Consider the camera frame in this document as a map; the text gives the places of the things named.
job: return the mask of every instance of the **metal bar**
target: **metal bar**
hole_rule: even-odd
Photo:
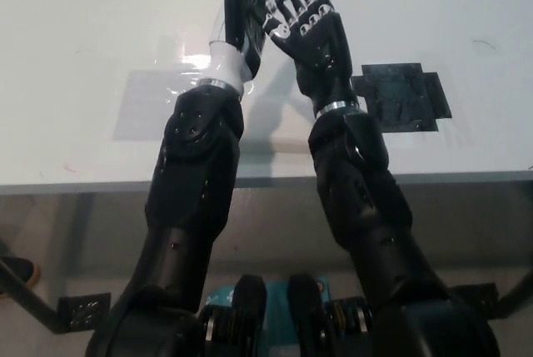
[[[0,289],[54,334],[67,332],[67,326],[61,321],[56,311],[52,310],[39,296],[27,288],[26,284],[13,274],[1,259]]]
[[[530,271],[522,280],[501,297],[495,306],[496,318],[508,318],[519,310],[525,308],[533,300],[533,271]]]

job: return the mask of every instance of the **robotic arm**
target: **robotic arm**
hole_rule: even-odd
[[[339,13],[330,0],[288,0],[295,16],[285,1],[276,0],[282,20],[273,11],[256,10],[254,18],[294,59],[301,93],[312,100],[318,194],[376,311],[373,355],[499,355],[489,325],[439,280],[411,233],[411,210],[388,171],[381,131],[351,89]]]
[[[176,101],[146,204],[148,233],[118,302],[93,334],[87,357],[197,356],[194,317],[212,244],[227,223],[244,130],[243,83],[261,63],[265,36],[250,0],[225,0],[210,42],[211,66]]]

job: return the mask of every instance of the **silver metal band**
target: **silver metal band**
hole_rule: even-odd
[[[215,319],[211,317],[209,321],[207,322],[206,340],[208,342],[211,342],[212,340],[214,329],[215,329]]]
[[[368,332],[368,328],[366,327],[366,319],[365,319],[365,313],[359,308],[357,309],[357,318],[359,319],[359,328],[361,328],[361,332]]]
[[[325,105],[316,115],[315,118],[318,120],[320,116],[331,112],[332,110],[340,109],[341,107],[348,107],[348,106],[357,106],[355,102],[349,102],[349,101],[339,101],[339,102],[333,102],[329,105]]]
[[[200,85],[212,85],[214,87],[232,90],[239,96],[239,101],[242,99],[242,94],[244,93],[244,90],[242,90],[242,92],[239,92],[231,84],[228,84],[227,82],[224,82],[222,80],[217,80],[216,78],[200,78],[198,80],[198,86]]]

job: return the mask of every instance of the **table surface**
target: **table surface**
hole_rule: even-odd
[[[333,2],[355,75],[419,62],[441,79],[452,119],[385,134],[400,181],[533,178],[530,0]],[[166,84],[207,64],[221,4],[0,0],[0,193],[146,189],[180,91]],[[238,184],[312,179],[311,106],[270,42],[242,107]]]

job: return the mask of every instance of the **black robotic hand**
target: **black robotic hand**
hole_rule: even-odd
[[[331,0],[257,0],[251,14],[270,39],[296,64],[301,92],[310,97],[315,114],[332,103],[356,104],[350,86],[351,55],[341,16]],[[284,21],[275,17],[276,9]]]
[[[265,45],[265,33],[251,15],[256,2],[257,0],[224,0],[224,19],[221,26],[215,28],[215,39],[212,39],[229,43],[241,52],[250,70],[250,79],[259,71]]]

